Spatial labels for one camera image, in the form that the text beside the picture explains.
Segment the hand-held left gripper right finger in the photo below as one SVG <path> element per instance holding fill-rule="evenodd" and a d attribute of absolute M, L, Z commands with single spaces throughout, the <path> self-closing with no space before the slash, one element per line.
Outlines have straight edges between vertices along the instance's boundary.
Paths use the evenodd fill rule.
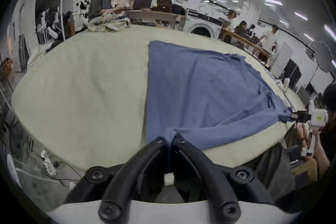
<path fill-rule="evenodd" d="M 249 167 L 230 168 L 214 164 L 180 134 L 174 137 L 171 148 L 198 175 L 219 222 L 237 222 L 240 219 L 240 196 L 244 201 L 275 205 L 273 197 Z"/>

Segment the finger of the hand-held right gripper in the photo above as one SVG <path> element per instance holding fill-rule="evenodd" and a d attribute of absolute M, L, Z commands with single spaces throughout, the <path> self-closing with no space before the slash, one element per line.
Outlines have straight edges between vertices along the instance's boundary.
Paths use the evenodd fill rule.
<path fill-rule="evenodd" d="M 291 112 L 291 113 L 281 115 L 280 122 L 282 123 L 293 122 L 293 121 L 296 121 L 297 118 L 298 118 L 297 112 Z"/>

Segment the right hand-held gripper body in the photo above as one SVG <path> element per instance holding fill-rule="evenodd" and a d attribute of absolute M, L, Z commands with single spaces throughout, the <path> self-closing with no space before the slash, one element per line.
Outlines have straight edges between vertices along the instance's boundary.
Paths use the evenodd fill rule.
<path fill-rule="evenodd" d="M 313 130 L 318 130 L 324 127 L 328 121 L 328 113 L 326 109 L 315 108 L 314 101 L 309 101 L 308 111 L 296 112 L 296 123 L 308 123 L 309 132 L 313 133 Z M 314 154 L 314 147 L 316 144 L 316 137 L 314 134 L 311 136 L 309 147 L 303 147 L 301 150 L 302 157 L 312 157 Z"/>

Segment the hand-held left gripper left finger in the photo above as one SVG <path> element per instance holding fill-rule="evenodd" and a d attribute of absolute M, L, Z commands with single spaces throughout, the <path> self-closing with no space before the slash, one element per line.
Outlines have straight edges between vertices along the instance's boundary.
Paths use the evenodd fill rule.
<path fill-rule="evenodd" d="M 97 213 L 103 223 L 126 223 L 132 200 L 155 202 L 164 188 L 167 148 L 167 142 L 158 137 L 126 163 L 89 168 L 64 204 L 101 200 Z"/>

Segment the person's right hand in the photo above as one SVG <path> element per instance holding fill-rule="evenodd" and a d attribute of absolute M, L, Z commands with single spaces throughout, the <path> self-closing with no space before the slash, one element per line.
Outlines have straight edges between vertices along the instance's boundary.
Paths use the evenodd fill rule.
<path fill-rule="evenodd" d="M 296 131 L 297 131 L 298 138 L 300 139 L 303 148 L 308 149 L 312 143 L 311 139 L 315 138 L 314 151 L 318 151 L 321 149 L 319 130 L 313 129 L 313 136 L 309 138 L 308 131 L 305 128 L 305 124 L 299 122 L 296 124 Z"/>

